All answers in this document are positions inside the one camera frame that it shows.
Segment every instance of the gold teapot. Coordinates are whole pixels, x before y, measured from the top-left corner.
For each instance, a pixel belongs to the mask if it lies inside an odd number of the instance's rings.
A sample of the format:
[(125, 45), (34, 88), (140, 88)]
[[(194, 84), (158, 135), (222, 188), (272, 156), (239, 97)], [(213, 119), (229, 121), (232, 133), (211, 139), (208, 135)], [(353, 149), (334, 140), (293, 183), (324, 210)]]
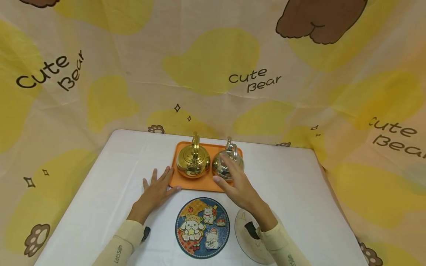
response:
[(192, 144), (185, 146), (176, 157), (178, 171), (188, 178), (199, 178), (207, 173), (210, 167), (210, 155), (200, 146), (200, 136), (194, 132)]

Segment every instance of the cream sleeve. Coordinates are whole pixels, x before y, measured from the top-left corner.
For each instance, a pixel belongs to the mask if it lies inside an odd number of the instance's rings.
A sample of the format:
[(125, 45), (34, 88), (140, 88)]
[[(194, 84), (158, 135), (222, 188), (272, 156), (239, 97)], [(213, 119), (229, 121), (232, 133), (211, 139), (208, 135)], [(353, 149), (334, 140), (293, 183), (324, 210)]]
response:
[(125, 220), (93, 266), (125, 266), (130, 255), (141, 243), (144, 231), (145, 227), (140, 223)]
[(256, 233), (278, 266), (311, 266), (280, 222), (270, 231), (258, 228)]

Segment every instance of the black object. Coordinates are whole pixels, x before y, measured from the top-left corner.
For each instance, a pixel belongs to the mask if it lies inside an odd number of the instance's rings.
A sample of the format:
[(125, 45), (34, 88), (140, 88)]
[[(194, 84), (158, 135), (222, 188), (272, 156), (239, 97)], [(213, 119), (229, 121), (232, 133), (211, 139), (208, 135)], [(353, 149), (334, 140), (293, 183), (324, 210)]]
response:
[(257, 235), (257, 233), (256, 233), (256, 228), (254, 227), (253, 222), (248, 222), (248, 223), (246, 223), (244, 227), (247, 229), (247, 231), (248, 231), (249, 235), (250, 235), (253, 239), (256, 239), (256, 240), (259, 240), (259, 239), (260, 239), (260, 238), (259, 238), (259, 236), (258, 236), (258, 235)]
[(148, 236), (150, 235), (151, 232), (151, 228), (149, 228), (148, 226), (145, 227), (144, 230), (144, 237), (142, 238), (141, 243), (145, 242), (145, 240), (148, 238)]

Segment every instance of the fabric backdrop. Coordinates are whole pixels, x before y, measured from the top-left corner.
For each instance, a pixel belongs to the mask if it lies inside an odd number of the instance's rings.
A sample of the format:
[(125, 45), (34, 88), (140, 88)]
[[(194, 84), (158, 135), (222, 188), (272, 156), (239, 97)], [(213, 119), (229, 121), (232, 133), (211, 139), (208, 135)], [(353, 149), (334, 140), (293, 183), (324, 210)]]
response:
[(426, 265), (425, 12), (2, 1), (2, 264), (34, 264), (111, 132), (133, 129), (313, 149), (369, 265)]

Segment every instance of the round placemat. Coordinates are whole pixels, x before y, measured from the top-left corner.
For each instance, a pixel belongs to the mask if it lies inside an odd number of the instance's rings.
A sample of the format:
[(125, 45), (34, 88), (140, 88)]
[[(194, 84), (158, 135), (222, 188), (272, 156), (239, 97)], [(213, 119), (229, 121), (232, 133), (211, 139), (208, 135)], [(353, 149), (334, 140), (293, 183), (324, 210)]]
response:
[(258, 228), (259, 224), (256, 222), (254, 217), (247, 211), (240, 209), (235, 217), (235, 235), (238, 240), (238, 244), (241, 249), (250, 259), (260, 264), (272, 264), (274, 260), (266, 250), (262, 240), (253, 238), (250, 235), (246, 225), (250, 222), (253, 223), (253, 229)]
[(207, 259), (225, 247), (230, 233), (229, 217), (219, 202), (199, 197), (180, 210), (175, 233), (179, 246), (187, 255)]

